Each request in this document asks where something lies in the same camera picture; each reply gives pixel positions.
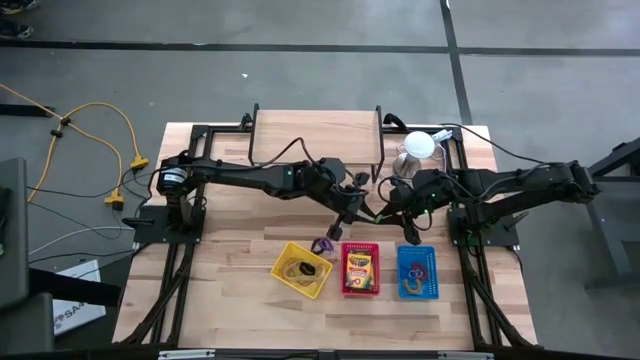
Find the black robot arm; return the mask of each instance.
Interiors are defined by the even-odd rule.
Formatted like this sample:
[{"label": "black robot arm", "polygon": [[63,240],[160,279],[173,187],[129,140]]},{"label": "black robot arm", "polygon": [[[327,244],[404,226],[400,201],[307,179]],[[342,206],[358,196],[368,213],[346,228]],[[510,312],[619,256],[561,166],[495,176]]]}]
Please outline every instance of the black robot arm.
[{"label": "black robot arm", "polygon": [[173,231],[186,231],[194,224],[194,210],[187,196],[202,184],[214,183],[264,191],[272,197],[290,200],[306,196],[338,214],[327,237],[339,240],[344,222],[353,223],[363,204],[369,175],[359,173],[353,185],[343,187],[346,169],[336,158],[322,158],[315,162],[300,161],[284,165],[245,166],[222,160],[190,158],[186,153],[162,161],[157,190],[166,197],[168,225]]},{"label": "black robot arm", "polygon": [[[420,237],[413,219],[451,202],[462,204],[466,216],[460,226],[476,231],[500,218],[552,201],[588,203],[599,192],[588,169],[578,162],[543,163],[531,169],[494,172],[486,169],[418,171],[413,187],[396,181],[389,203],[377,214],[379,224],[400,225],[408,242]],[[497,194],[517,193],[494,202]]]}]

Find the wooden board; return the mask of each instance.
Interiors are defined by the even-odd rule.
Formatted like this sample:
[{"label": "wooden board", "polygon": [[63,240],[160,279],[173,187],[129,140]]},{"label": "wooden board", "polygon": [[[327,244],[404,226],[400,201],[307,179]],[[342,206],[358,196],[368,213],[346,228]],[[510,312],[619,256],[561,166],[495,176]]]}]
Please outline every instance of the wooden board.
[{"label": "wooden board", "polygon": [[[186,148],[192,123],[169,123],[159,159]],[[488,136],[486,127],[473,130]],[[492,148],[464,134],[470,167],[495,169]],[[383,176],[391,175],[401,135],[386,136],[388,159]],[[212,158],[247,164],[248,135],[219,135]],[[436,162],[424,166],[439,166]],[[350,167],[368,171],[368,167]],[[390,186],[385,184],[384,193]],[[374,211],[383,202],[372,191],[367,202]],[[440,299],[403,301],[397,295],[397,245],[406,244],[395,226],[354,224],[343,240],[373,241],[381,251],[381,293],[374,299],[344,298],[339,271],[334,270],[318,299],[311,300],[273,278],[269,270],[287,241],[309,247],[323,235],[334,215],[308,199],[280,201],[249,189],[207,185],[207,221],[196,249],[180,338],[182,347],[334,348],[334,349],[471,349],[472,342],[457,250],[449,245],[445,211],[421,234],[437,252]],[[153,203],[162,203],[154,197]],[[419,219],[425,226],[426,220]],[[126,337],[155,301],[167,251],[150,245],[133,261],[114,340]],[[496,301],[530,341],[535,333],[522,275],[513,254],[487,250]],[[173,302],[169,305],[172,314]],[[488,339],[486,311],[479,306]],[[171,316],[165,322],[170,328]]]},{"label": "wooden board", "polygon": [[[258,110],[252,159],[275,157],[293,139],[304,139],[314,158],[336,157],[345,164],[380,163],[380,131],[375,111]],[[300,145],[277,163],[307,160]]]}]

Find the electrical plug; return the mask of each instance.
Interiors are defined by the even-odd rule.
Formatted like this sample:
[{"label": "electrical plug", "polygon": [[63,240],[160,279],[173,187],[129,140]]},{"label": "electrical plug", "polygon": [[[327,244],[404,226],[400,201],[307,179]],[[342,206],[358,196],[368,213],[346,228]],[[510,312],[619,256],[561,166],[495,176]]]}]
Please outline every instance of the electrical plug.
[{"label": "electrical plug", "polygon": [[129,167],[132,170],[138,171],[144,169],[147,165],[149,165],[149,159],[136,155],[135,160],[133,160]]},{"label": "electrical plug", "polygon": [[122,211],[122,209],[124,209],[124,197],[120,195],[118,189],[113,190],[111,195],[104,199],[104,203],[111,205],[111,208],[115,211]]}]

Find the metal bracket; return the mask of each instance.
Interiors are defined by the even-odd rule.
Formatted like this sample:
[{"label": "metal bracket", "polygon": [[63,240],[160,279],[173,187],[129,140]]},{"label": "metal bracket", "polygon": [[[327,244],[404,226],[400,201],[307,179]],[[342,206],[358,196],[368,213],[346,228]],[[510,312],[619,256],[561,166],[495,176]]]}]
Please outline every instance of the metal bracket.
[{"label": "metal bracket", "polygon": [[517,246],[520,245],[518,232],[514,226],[521,217],[514,219],[513,216],[505,216],[497,223],[486,226],[481,231],[479,243],[468,241],[469,232],[465,229],[466,213],[464,208],[449,209],[447,212],[447,222],[449,224],[449,234],[451,242],[455,246]]},{"label": "metal bracket", "polygon": [[202,239],[202,229],[206,210],[192,210],[192,230],[186,233],[169,231],[166,206],[143,206],[136,225],[133,241],[142,244],[197,244]]},{"label": "metal bracket", "polygon": [[493,354],[462,352],[462,351],[442,351],[438,353],[438,359],[442,360],[493,360]]},{"label": "metal bracket", "polygon": [[161,351],[158,360],[214,359],[216,349]]}]

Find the gray concrete floor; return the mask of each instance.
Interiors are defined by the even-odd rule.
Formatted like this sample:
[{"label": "gray concrete floor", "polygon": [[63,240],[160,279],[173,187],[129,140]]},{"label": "gray concrete floor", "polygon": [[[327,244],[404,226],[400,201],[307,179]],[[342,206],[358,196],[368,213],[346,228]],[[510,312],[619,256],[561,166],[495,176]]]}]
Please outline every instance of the gray concrete floor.
[{"label": "gray concrete floor", "polygon": [[[640,3],[623,0],[450,0],[460,46],[639,47]],[[44,2],[19,19],[41,40],[245,44],[446,45],[437,0],[187,0]],[[152,163],[169,121],[237,121],[265,108],[371,109],[411,123],[459,122],[448,55],[277,52],[144,52],[0,49],[0,82],[60,112],[108,101],[129,114]],[[640,58],[463,56],[474,124],[512,151],[590,164],[640,135]],[[0,93],[0,103],[19,103]],[[76,121],[132,159],[127,128],[106,109]],[[2,158],[21,156],[35,184],[55,121],[2,118]],[[528,164],[497,152],[502,170]],[[45,188],[98,193],[116,181],[115,157],[67,131]],[[137,201],[128,195],[125,215]],[[39,194],[35,201],[91,226],[113,225],[101,198]],[[80,227],[31,207],[30,247]],[[587,295],[586,280],[611,272],[582,206],[551,204],[518,225],[525,282],[542,345],[640,356],[638,291]],[[127,249],[85,233],[40,255]],[[78,257],[40,265],[62,269]]]}]

